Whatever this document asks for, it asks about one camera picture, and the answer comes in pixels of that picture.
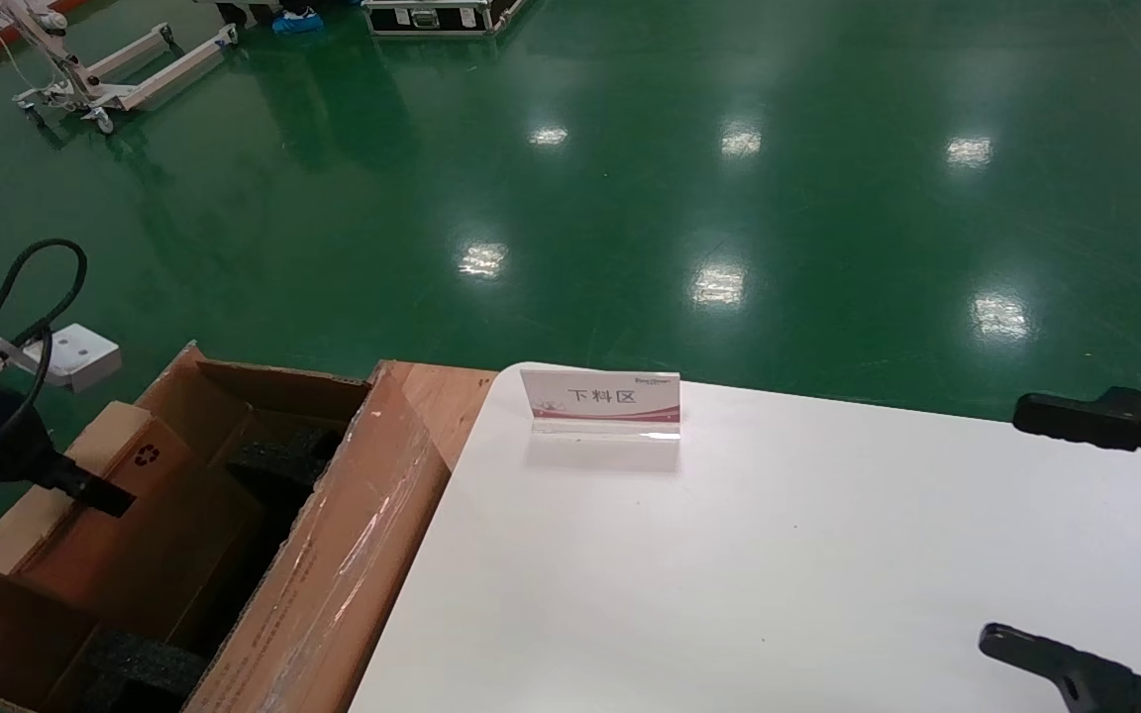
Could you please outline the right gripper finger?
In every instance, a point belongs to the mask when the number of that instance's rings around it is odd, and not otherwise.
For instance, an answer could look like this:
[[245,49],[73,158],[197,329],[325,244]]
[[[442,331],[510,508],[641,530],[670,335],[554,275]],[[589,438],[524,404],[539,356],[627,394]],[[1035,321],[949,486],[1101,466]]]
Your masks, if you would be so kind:
[[1019,432],[1057,441],[1090,444],[1100,449],[1141,451],[1141,389],[1112,387],[1095,400],[1069,400],[1028,392],[1015,403]]
[[993,661],[1045,678],[1069,712],[1141,712],[1141,675],[1117,661],[1000,623],[982,627],[979,650]]

